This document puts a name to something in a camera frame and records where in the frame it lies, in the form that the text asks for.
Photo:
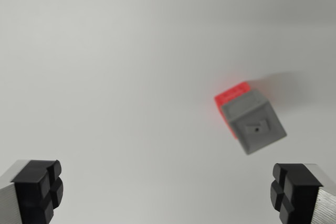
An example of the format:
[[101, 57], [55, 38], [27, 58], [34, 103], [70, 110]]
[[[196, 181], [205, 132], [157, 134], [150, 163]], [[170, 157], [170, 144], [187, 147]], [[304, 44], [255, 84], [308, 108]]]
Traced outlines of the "black silver gripper right finger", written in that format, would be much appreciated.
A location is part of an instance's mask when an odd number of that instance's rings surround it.
[[335, 223], [335, 182], [316, 164], [276, 163], [270, 200], [285, 224]]

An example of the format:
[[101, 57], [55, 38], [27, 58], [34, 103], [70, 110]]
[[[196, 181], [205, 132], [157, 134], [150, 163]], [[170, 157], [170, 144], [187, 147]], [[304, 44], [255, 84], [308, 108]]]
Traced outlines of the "black silver gripper left finger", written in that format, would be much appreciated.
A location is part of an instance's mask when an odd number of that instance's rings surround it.
[[1, 175], [1, 223], [47, 224], [63, 197], [58, 160], [17, 160]]

